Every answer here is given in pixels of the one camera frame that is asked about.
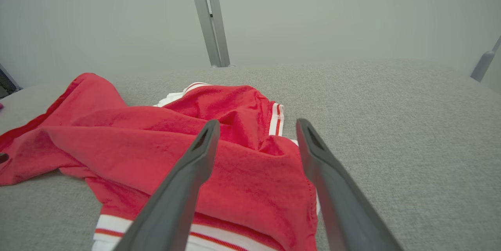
garment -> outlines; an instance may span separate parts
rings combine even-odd
[[[315,250],[315,188],[279,136],[283,106],[249,86],[197,83],[163,107],[127,107],[111,83],[82,74],[0,137],[0,185],[54,169],[84,179],[103,204],[94,249],[112,249],[209,119],[220,141],[187,249]]]

pink object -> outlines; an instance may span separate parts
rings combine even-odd
[[[45,114],[0,137],[0,185],[58,168],[84,179],[103,203],[93,250],[108,250],[209,119],[220,142],[188,244],[315,250],[315,187],[297,146],[278,136],[283,106],[249,86],[193,84],[162,108],[127,107],[107,80],[82,74]]]

